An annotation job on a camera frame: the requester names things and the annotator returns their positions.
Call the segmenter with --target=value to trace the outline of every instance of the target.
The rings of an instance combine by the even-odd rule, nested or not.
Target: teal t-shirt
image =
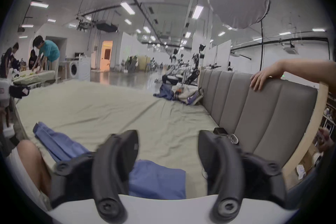
[[[47,57],[51,62],[60,57],[60,50],[58,49],[58,46],[51,40],[44,41],[44,45],[40,48],[39,56],[41,56],[42,53],[44,57]]]

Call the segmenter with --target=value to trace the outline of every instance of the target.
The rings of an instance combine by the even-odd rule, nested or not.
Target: hand
[[[268,79],[270,76],[275,79],[280,79],[284,74],[282,66],[282,62],[278,61],[272,64],[270,67],[267,67],[266,69],[255,73],[253,76],[251,76],[250,87],[253,88],[255,91],[258,89],[261,90],[265,80]]]

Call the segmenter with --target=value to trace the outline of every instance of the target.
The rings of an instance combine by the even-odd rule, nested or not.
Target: blue cloth
[[[42,122],[35,124],[33,132],[56,162],[89,152],[81,144],[65,134],[54,132]],[[186,199],[186,172],[149,160],[139,160],[129,174],[129,195],[160,200]]]
[[[165,83],[162,83],[160,87],[160,93],[154,93],[153,96],[158,98],[165,98],[170,101],[174,99],[174,93],[171,90],[171,85]]]
[[[129,195],[157,200],[186,199],[186,172],[139,160],[129,174]]]
[[[60,50],[58,49],[58,46],[51,40],[44,41],[44,45],[39,50],[39,56],[41,56],[42,52],[43,55],[51,62],[60,57]]]

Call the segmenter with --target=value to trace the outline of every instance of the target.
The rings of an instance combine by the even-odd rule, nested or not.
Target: beige bed sheet
[[[112,133],[139,132],[138,159],[186,171],[187,198],[206,195],[206,180],[197,152],[198,131],[217,127],[202,106],[153,97],[126,87],[70,80],[31,90],[17,104],[22,125],[53,167],[54,160],[34,137],[34,125],[42,121],[95,151]]]

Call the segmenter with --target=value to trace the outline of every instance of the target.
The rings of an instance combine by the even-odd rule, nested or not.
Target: beige pants
[[[57,77],[58,77],[58,63],[60,61],[60,58],[58,57],[56,60],[51,62],[51,70],[55,71],[55,83],[57,83]]]

